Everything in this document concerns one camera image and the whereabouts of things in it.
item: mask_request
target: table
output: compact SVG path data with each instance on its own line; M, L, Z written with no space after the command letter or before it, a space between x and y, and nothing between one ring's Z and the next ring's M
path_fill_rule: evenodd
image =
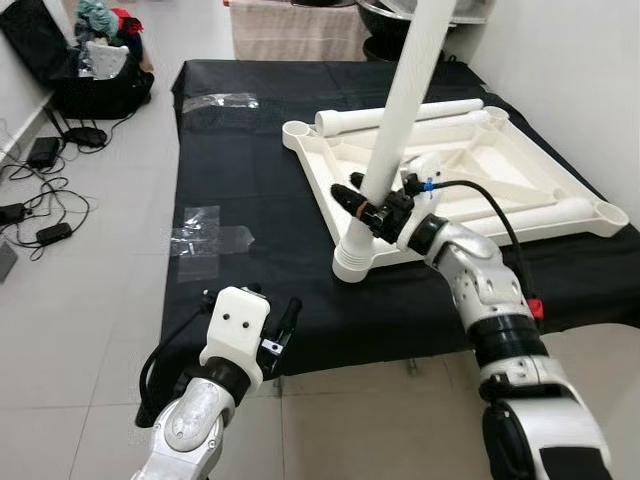
M374 269L355 285L333 277L334 244L297 157L282 146L287 120L312 123L317 110L384 106L394 69L351 62L185 63L173 88L181 145L174 226L183 224L185 208L216 205L221 225L247 226L255 242L248 253L220 256L217 278L208 280L180 283L179 259L171 258L163 336L189 316L205 288L260 282L276 315L291 296L304 303L284 375L470 348L446 282L422 263ZM251 92L258 108L182 113L188 99L239 92ZM584 182L466 65L438 66L428 101L474 97L507 110L518 128ZM609 239L580 234L523 248L545 302L547 332L596 323L640 327L636 229L627 226ZM510 263L511 248L503 253ZM199 318L159 357L150 388L160 403L171 398L184 367L197 361L208 321Z

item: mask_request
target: black fabric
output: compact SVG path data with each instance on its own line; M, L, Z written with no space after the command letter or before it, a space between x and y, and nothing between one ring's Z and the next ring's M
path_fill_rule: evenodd
M42 0L12 3L0 15L0 28L36 80L53 89L53 103L67 118L125 118L149 98L154 76L131 55L115 78L79 78L79 52L69 48Z
M602 455L595 448L543 448L540 456L550 480L611 480Z
M331 271L334 244L296 155L282 146L288 120L313 123L322 109L384 106L395 66L382 63L185 63L173 92L181 144L174 226L187 207L220 206L221 225L246 225L249 253L223 255L215 280L178 283L169 262L163 335L186 318L200 292L260 282L272 315L291 296L304 308L283 365L287 375L345 365L465 350L470 345L440 275L422 263L374 269L356 285ZM525 119L485 93L465 65L445 63L433 77L429 101L481 97L509 111L512 121L562 166L580 176ZM259 108L207 107L182 114L186 99L252 92ZM639 326L640 235L573 235L524 244L548 331L594 323ZM503 252L513 260L510 248ZM209 319L201 317L157 362L151 390L165 401L180 372L197 361Z

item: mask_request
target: power adapter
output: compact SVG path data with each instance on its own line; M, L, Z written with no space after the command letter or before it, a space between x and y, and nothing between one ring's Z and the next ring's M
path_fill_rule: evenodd
M27 209L21 203L0 207L0 225L12 225L24 220Z
M27 165L33 169L51 168L56 164L60 151L60 139L57 137L40 137L33 142L27 157Z
M42 247L69 238L73 234L73 230L68 223L59 223L52 227L43 228L36 232L36 240Z

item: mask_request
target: tiled floor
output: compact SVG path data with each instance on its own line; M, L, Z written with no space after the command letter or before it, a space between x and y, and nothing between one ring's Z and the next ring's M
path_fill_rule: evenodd
M169 89L183 60L232 58L232 46L220 0L121 3L145 25L153 101L109 148L68 165L73 188L99 201L87 225L39 262L23 256L0 286L1 478L127 479L145 458L133 416L165 286L178 161ZM36 189L12 184L0 203ZM616 478L637 478L640 332L547 340L600 421ZM287 378L283 399L265 385L226 433L215 478L490 478L472 359L418 365L416 377L389 363Z

